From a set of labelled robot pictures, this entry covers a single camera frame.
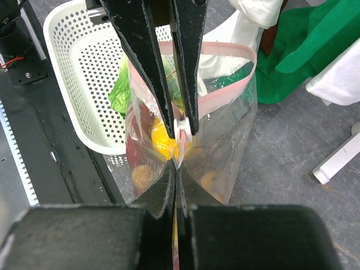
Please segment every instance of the gray marble tabletop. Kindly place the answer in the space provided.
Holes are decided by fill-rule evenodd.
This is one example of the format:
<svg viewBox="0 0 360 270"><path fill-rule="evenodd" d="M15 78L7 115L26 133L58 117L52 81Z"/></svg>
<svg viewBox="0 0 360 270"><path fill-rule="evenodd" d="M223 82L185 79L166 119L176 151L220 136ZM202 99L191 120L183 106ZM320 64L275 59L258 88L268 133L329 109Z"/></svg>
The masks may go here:
<svg viewBox="0 0 360 270"><path fill-rule="evenodd" d="M41 23L62 2L67 0L31 1ZM307 5L289 0L287 8ZM206 31L233 12L226 0L210 1ZM303 85L281 103L259 105L230 203L310 206L325 221L344 268L360 269L360 156L324 186L311 172L350 136L357 121L359 103L325 106Z"/></svg>

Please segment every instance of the clear plastic bag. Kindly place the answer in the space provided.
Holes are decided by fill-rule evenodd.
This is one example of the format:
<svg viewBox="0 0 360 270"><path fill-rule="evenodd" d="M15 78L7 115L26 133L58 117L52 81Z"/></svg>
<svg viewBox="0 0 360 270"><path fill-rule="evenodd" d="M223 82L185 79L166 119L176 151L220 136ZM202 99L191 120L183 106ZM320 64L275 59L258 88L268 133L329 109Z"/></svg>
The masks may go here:
<svg viewBox="0 0 360 270"><path fill-rule="evenodd" d="M173 45L160 42L159 46L174 117L182 120L186 116ZM217 64L211 65L209 56ZM248 47L204 42L197 76L199 132L189 138L181 130L181 142L176 144L167 136L154 96L129 65L131 97L125 118L126 149L135 198L160 177L165 163L172 159L177 168L186 166L194 180L217 200L228 202L257 110L255 66L256 54Z"/></svg>

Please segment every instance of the white handle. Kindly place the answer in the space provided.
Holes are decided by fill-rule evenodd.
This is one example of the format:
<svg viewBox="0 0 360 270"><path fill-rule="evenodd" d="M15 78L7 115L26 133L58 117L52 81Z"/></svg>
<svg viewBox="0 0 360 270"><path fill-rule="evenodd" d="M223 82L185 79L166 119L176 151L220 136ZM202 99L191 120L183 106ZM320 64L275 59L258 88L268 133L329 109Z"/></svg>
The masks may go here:
<svg viewBox="0 0 360 270"><path fill-rule="evenodd" d="M360 133L351 136L318 167L313 169L314 176L326 184L349 161L360 152Z"/></svg>

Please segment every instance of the white cloth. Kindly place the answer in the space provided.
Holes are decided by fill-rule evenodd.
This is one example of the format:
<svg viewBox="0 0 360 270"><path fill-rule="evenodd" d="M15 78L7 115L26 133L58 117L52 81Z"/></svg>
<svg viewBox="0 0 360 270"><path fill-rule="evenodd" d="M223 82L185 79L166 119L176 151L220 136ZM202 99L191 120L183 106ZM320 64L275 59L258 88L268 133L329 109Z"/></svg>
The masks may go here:
<svg viewBox="0 0 360 270"><path fill-rule="evenodd" d="M360 101L360 39L315 76L306 90L326 103L350 105Z"/></svg>
<svg viewBox="0 0 360 270"><path fill-rule="evenodd" d="M258 51L263 30L276 24L283 0L229 0L238 9L225 22L204 35L203 41L231 42ZM203 79L233 74L249 60L202 55L199 74Z"/></svg>

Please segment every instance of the perforated plastic basket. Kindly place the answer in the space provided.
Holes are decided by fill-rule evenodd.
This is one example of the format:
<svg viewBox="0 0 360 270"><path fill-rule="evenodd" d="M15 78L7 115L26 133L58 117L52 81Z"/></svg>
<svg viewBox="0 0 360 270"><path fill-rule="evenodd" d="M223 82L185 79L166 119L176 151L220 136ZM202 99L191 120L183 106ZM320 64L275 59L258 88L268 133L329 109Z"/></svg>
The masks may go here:
<svg viewBox="0 0 360 270"><path fill-rule="evenodd" d="M156 29L170 41L170 27ZM106 155L125 154L124 118L107 95L119 76L120 40L108 22L94 26L85 0L58 6L46 18L44 36L62 97L80 140Z"/></svg>

